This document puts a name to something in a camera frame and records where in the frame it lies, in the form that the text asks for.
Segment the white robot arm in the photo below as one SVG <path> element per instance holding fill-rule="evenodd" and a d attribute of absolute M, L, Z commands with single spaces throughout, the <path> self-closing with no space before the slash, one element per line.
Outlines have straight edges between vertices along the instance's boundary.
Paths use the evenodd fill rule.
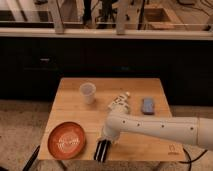
<path fill-rule="evenodd" d="M 213 151 L 213 119 L 197 117 L 139 117 L 110 112 L 103 139 L 116 141 L 122 132 L 138 133 Z"/>

